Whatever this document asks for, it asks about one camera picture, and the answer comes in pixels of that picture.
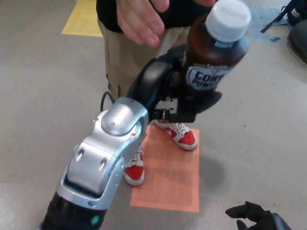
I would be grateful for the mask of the robot right black hand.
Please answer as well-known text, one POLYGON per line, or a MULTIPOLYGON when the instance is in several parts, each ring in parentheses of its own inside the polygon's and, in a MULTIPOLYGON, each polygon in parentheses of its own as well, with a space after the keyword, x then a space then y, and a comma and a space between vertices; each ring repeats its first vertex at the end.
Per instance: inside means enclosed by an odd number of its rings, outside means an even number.
POLYGON ((227 209, 225 213, 233 219, 249 219, 256 223, 248 227, 243 221, 237 220, 238 230, 291 230, 279 214, 264 210, 260 205, 248 201, 227 209))

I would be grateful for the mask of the robot left black hand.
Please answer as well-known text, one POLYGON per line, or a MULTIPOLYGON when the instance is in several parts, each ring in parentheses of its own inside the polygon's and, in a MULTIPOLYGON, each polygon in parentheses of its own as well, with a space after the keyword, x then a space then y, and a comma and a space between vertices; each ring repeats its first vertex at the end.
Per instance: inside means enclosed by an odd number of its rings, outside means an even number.
POLYGON ((193 123, 196 116, 220 101, 222 93, 193 94, 179 78, 183 70, 185 45, 169 49, 151 59, 138 74, 127 93, 131 118, 147 117, 149 121, 193 123))

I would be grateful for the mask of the person's right hand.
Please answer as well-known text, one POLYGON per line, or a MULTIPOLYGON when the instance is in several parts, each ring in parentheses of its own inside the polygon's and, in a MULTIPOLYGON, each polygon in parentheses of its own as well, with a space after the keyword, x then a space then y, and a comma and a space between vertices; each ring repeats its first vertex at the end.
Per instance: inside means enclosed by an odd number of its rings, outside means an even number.
POLYGON ((116 4, 118 25, 127 38, 139 45, 159 46, 165 26, 158 13, 168 9, 168 0, 118 0, 116 4))

